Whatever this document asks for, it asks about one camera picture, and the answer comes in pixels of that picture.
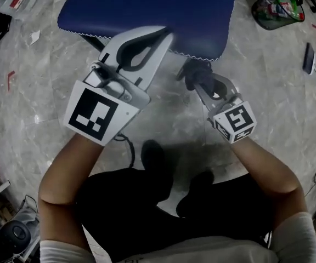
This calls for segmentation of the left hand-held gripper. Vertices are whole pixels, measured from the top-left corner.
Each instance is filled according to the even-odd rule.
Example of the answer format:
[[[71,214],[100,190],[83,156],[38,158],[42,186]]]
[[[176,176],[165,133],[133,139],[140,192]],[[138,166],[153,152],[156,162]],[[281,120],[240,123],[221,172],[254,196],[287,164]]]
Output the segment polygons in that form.
[[[137,27],[114,36],[101,52],[101,62],[92,63],[87,77],[75,82],[64,126],[105,146],[150,102],[144,90],[172,41],[173,33],[164,26]],[[141,62],[131,65],[146,48]]]

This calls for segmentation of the person's black shoe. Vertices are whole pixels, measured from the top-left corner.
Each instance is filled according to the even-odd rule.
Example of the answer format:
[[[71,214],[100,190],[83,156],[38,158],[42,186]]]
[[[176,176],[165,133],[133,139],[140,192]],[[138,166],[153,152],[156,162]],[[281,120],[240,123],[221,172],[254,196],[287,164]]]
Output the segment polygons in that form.
[[[156,172],[165,167],[165,153],[155,140],[147,140],[142,145],[141,161],[145,170]]]
[[[211,171],[205,171],[197,176],[195,176],[190,184],[190,187],[205,187],[205,186],[210,186],[214,182],[214,174]]]

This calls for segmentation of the black helmet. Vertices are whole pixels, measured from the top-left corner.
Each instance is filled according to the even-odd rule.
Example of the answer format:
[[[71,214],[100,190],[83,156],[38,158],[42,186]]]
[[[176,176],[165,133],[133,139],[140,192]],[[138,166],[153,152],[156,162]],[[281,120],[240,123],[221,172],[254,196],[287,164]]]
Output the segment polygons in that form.
[[[22,253],[31,242],[29,229],[20,221],[8,221],[0,229],[0,258],[6,260]]]

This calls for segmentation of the person's right forearm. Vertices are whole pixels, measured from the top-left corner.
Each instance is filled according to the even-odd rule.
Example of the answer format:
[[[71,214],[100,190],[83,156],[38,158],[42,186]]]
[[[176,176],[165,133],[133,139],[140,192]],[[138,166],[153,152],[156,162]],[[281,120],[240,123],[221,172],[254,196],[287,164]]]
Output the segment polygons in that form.
[[[274,210],[273,229],[293,215],[308,211],[303,188],[286,164],[248,137],[230,147],[271,200]]]

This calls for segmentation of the person's left forearm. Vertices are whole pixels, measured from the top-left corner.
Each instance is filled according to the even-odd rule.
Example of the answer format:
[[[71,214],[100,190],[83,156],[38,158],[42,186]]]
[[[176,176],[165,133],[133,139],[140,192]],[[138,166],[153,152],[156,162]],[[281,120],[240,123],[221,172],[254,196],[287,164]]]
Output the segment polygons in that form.
[[[38,191],[42,241],[57,241],[90,250],[75,213],[76,195],[104,147],[75,134],[54,159]]]

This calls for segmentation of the dark cloth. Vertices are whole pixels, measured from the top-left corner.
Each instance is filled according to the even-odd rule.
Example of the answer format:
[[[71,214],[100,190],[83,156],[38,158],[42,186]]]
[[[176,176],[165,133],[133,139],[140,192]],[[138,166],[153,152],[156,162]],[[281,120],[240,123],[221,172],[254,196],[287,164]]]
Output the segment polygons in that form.
[[[188,91],[200,85],[210,98],[214,98],[213,71],[209,62],[188,59],[177,74],[177,81],[184,79]]]

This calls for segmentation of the person's black shorts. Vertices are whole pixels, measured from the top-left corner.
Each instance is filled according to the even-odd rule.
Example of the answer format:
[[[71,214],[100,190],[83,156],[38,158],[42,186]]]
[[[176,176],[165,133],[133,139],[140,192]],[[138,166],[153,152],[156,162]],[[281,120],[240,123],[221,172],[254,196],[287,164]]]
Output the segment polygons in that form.
[[[159,208],[170,194],[163,169],[120,169],[90,176],[76,197],[76,214],[113,262],[201,237],[225,236],[264,244],[273,227],[271,201],[249,175],[190,187],[176,215]]]

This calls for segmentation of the person's left black shoe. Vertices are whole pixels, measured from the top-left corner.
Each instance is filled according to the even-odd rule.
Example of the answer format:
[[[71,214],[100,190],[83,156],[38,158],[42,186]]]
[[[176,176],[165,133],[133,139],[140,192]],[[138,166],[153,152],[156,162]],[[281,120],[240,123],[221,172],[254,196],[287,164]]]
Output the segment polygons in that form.
[[[145,170],[156,172],[165,167],[165,153],[155,140],[147,140],[142,145],[141,161]]]

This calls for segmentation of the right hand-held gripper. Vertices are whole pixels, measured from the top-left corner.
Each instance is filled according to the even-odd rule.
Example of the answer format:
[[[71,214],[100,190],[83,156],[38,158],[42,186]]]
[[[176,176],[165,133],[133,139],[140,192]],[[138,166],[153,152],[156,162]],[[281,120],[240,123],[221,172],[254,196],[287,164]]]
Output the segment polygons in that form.
[[[213,90],[210,90],[205,84],[195,84],[194,87],[209,111],[208,118],[213,127],[230,144],[233,144],[251,135],[257,121],[249,102],[241,98],[232,81],[216,73],[213,74],[213,77]],[[219,104],[219,99],[229,100]]]

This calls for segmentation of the person's right black shoe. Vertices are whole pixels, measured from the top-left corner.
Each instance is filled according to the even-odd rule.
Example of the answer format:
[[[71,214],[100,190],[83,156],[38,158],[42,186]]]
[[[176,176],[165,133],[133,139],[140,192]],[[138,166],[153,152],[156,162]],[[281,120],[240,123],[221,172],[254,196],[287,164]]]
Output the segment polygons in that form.
[[[205,171],[197,176],[195,176],[190,184],[190,187],[205,187],[205,186],[210,186],[214,182],[214,174],[211,171]]]

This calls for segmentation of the grey cloth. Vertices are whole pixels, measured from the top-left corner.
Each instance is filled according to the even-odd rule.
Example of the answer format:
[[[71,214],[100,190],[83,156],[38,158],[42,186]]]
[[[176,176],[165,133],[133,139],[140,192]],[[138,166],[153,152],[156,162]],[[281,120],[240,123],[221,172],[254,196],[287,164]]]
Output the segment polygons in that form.
[[[39,214],[31,207],[21,208],[13,217],[13,220],[22,222],[30,231],[37,230],[40,227]]]

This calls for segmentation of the person's white t-shirt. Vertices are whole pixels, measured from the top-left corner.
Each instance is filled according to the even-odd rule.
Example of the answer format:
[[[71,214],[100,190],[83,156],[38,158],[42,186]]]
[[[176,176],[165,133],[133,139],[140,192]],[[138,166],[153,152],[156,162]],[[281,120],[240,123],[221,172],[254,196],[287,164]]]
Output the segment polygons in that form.
[[[195,238],[118,263],[316,263],[316,233],[309,213],[297,213],[273,232],[269,248],[227,237]]]

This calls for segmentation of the blue chair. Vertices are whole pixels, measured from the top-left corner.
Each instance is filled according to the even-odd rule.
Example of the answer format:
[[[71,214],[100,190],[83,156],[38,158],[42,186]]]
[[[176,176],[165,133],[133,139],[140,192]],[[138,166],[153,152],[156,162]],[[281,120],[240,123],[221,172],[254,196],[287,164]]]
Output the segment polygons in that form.
[[[235,0],[66,0],[60,29],[112,38],[141,26],[164,26],[171,51],[212,64],[223,54]]]

